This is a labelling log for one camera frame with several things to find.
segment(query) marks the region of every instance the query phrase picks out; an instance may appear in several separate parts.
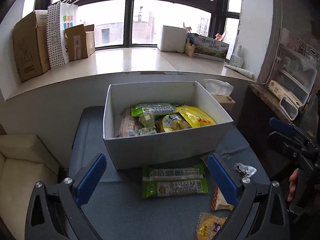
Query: sofa armrest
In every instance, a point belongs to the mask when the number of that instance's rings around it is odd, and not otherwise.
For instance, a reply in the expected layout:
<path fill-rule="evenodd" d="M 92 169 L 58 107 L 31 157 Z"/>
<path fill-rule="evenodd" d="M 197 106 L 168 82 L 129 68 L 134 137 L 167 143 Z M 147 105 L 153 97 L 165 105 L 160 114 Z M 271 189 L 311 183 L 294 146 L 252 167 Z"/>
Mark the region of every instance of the sofa armrest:
<path fill-rule="evenodd" d="M 58 174 L 59 164 L 36 135 L 0 135 L 0 152 L 6 158 L 44 163 L 54 174 Z"/>

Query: white foam box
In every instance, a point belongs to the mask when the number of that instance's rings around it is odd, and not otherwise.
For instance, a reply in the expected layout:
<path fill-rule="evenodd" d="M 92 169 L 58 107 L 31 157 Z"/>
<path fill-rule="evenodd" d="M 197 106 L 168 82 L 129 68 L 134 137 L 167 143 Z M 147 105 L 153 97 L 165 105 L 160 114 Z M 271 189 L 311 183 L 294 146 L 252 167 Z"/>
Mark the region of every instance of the white foam box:
<path fill-rule="evenodd" d="M 169 102 L 197 106 L 216 125 L 115 138 L 122 111 L 139 103 Z M 112 84 L 103 116 L 103 139 L 117 170 L 180 160 L 215 150 L 233 120 L 198 82 L 142 82 Z"/>

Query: blue gripper pad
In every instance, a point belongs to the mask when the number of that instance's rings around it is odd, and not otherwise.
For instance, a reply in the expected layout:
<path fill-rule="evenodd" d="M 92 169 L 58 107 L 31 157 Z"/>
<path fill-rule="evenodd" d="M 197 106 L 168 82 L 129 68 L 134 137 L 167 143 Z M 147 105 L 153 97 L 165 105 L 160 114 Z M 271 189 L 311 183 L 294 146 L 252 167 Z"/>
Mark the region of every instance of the blue gripper pad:
<path fill-rule="evenodd" d="M 227 171 L 223 168 L 220 162 L 217 159 L 217 156 L 209 155 L 208 160 L 208 169 L 215 182 L 217 183 L 219 189 L 221 190 L 227 203 L 234 205 L 235 207 L 239 203 L 238 198 L 238 187 L 233 182 L 231 177 L 228 175 Z"/>
<path fill-rule="evenodd" d="M 88 203 L 106 167 L 106 157 L 101 154 L 77 186 L 75 202 L 79 207 Z"/>

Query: screw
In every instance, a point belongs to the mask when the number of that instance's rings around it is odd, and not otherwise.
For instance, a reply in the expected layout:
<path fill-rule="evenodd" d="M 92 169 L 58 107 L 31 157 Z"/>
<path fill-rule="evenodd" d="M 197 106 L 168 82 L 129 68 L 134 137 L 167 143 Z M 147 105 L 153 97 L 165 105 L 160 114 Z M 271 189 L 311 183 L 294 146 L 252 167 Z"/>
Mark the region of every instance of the screw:
<path fill-rule="evenodd" d="M 38 181 L 38 182 L 36 183 L 36 187 L 42 187 L 42 185 L 43 185 L 43 183 L 42 183 L 41 181 Z"/>
<path fill-rule="evenodd" d="M 274 187 L 279 187 L 279 186 L 280 186 L 279 182 L 277 182 L 277 181 L 275 181 L 275 180 L 272 182 L 272 185 L 273 185 Z"/>
<path fill-rule="evenodd" d="M 72 182 L 72 178 L 67 177 L 67 178 L 65 178 L 65 179 L 63 180 L 63 182 L 64 182 L 65 184 L 70 184 L 70 183 Z"/>
<path fill-rule="evenodd" d="M 248 177 L 243 177 L 242 178 L 242 182 L 245 183 L 245 184 L 248 184 L 251 182 L 251 179 L 249 179 Z"/>

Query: human hand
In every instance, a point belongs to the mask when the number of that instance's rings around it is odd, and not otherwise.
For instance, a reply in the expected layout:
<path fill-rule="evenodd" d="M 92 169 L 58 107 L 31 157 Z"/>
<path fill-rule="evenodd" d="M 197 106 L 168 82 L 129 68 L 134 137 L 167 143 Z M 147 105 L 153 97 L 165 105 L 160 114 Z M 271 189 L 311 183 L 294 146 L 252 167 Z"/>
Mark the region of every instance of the human hand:
<path fill-rule="evenodd" d="M 296 169 L 289 178 L 290 186 L 289 186 L 289 196 L 287 199 L 288 202 L 292 201 L 294 197 L 294 193 L 296 191 L 297 183 L 298 183 L 298 176 L 299 176 L 299 169 Z"/>

